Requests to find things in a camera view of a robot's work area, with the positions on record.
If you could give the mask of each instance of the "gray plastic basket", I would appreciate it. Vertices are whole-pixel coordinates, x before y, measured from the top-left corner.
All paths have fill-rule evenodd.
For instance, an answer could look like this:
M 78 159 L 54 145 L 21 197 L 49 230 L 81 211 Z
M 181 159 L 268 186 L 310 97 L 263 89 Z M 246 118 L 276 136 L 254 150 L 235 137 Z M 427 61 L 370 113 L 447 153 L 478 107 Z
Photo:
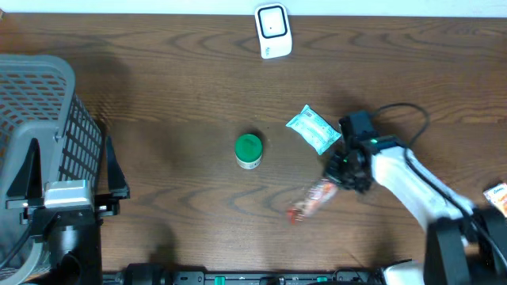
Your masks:
M 74 87 L 74 71 L 62 59 L 0 55 L 0 260 L 26 228 L 19 222 L 22 210 L 6 210 L 6 201 L 24 199 L 8 197 L 7 191 L 33 138 L 40 146 L 43 184 L 86 179 L 92 189 L 97 187 L 101 132 Z M 40 268 L 45 256 L 40 245 L 26 245 L 4 273 L 20 268 L 14 275 L 26 277 L 37 265 Z M 35 259 L 36 263 L 28 264 L 27 260 Z

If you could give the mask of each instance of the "candy wrapper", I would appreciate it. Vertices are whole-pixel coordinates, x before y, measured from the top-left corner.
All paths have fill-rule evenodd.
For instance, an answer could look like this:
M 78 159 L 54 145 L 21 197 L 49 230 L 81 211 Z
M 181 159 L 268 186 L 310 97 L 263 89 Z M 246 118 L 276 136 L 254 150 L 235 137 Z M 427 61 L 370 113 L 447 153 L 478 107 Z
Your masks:
M 507 217 L 507 184 L 500 183 L 497 186 L 485 190 L 484 196 L 500 212 Z
M 321 178 L 304 192 L 288 209 L 288 218 L 292 224 L 312 216 L 325 202 L 338 191 L 338 186 L 331 180 Z

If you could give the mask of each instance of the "cable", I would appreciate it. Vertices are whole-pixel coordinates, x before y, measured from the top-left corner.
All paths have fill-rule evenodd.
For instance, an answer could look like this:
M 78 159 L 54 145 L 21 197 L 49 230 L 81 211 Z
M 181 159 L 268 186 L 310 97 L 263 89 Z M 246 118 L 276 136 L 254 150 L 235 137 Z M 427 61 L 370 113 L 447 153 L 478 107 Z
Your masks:
M 405 163 L 409 166 L 409 168 L 412 171 L 414 171 L 414 173 L 417 176 L 419 176 L 419 178 L 421 178 L 421 180 L 423 180 L 427 185 L 429 185 L 429 187 L 433 188 L 436 192 L 438 192 L 438 194 L 440 194 L 444 199 L 446 199 L 449 203 L 451 203 L 452 206 L 456 207 L 461 212 L 463 217 L 470 222 L 470 224 L 472 225 L 472 228 L 477 232 L 477 234 L 482 236 L 482 238 L 484 238 L 484 240 L 490 245 L 491 249 L 498 255 L 504 269 L 507 271 L 507 260 L 505 259 L 505 256 L 503 255 L 501 250 L 498 248 L 498 245 L 493 240 L 493 238 L 486 232 L 486 230 L 484 230 L 482 228 L 482 226 L 474 218 L 472 218 L 470 216 L 470 214 L 468 214 L 468 212 L 463 207 L 461 207 L 461 205 L 459 205 L 458 202 L 456 202 L 448 193 L 444 192 L 442 189 L 440 189 L 438 186 L 436 186 L 430 179 L 428 179 L 428 177 L 426 177 L 424 174 L 422 174 L 419 171 L 419 169 L 417 169 L 417 167 L 415 167 L 413 162 L 409 159 L 409 156 L 408 156 L 409 149 L 412 148 L 412 145 L 422 135 L 422 133 L 424 133 L 426 131 L 426 129 L 429 126 L 429 123 L 430 123 L 429 113 L 421 106 L 418 106 L 418 105 L 412 104 L 412 103 L 402 102 L 402 103 L 388 104 L 388 105 L 378 108 L 377 110 L 375 110 L 372 113 L 372 118 L 375 116 L 378 116 L 379 113 L 381 113 L 382 111 L 389 109 L 389 108 L 394 108 L 394 107 L 415 108 L 419 112 L 421 112 L 425 117 L 425 123 L 421 127 L 421 130 L 419 130 L 417 132 L 417 134 L 415 134 L 414 137 L 412 137 L 412 139 L 410 139 L 409 143 L 407 144 L 407 146 L 405 147 L 405 149 L 403 151 L 403 158 L 405 159 Z
M 25 245 L 26 241 L 30 238 L 30 230 L 32 229 L 32 224 L 29 224 L 29 226 L 26 228 L 23 235 L 20 237 L 20 239 L 16 242 L 16 245 L 14 245 L 13 250 L 10 251 L 9 254 L 7 254 L 5 260 L 3 260 L 0 263 L 0 270 L 2 270 L 21 250 L 23 245 Z

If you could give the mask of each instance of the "teal packet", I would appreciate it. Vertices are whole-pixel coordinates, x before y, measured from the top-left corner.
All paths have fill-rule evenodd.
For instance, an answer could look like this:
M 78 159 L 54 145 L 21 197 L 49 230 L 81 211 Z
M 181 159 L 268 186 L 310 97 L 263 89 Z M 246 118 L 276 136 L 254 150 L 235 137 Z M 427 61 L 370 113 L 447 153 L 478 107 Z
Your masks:
M 305 105 L 303 111 L 285 126 L 299 132 L 307 143 L 310 143 L 317 150 L 318 155 L 323 154 L 324 151 L 341 137 L 340 133 L 335 131 L 333 127 L 308 105 Z

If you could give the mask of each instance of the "green lid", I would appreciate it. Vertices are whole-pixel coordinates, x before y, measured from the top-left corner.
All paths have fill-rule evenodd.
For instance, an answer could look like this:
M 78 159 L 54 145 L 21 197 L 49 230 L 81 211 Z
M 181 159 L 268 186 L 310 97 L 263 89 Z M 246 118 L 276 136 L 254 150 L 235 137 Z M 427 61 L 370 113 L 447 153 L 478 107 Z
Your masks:
M 255 162 L 262 155 L 262 142 L 255 135 L 242 135 L 236 141 L 235 151 L 240 161 Z

